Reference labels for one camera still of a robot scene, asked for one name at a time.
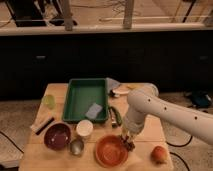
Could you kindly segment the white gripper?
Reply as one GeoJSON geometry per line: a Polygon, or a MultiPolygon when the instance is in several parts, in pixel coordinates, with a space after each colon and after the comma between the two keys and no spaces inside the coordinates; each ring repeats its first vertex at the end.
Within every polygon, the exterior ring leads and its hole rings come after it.
{"type": "Polygon", "coordinates": [[[144,115],[139,112],[128,111],[123,117],[122,137],[135,138],[144,128],[144,115]]]}

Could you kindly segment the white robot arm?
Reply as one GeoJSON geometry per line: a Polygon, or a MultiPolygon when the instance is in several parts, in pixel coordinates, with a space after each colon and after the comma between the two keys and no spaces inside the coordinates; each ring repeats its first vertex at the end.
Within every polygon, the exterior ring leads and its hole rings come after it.
{"type": "Polygon", "coordinates": [[[213,145],[213,115],[164,101],[158,95],[158,89],[153,84],[144,84],[127,94],[129,107],[123,117],[126,131],[140,134],[146,116],[151,114],[213,145]]]}

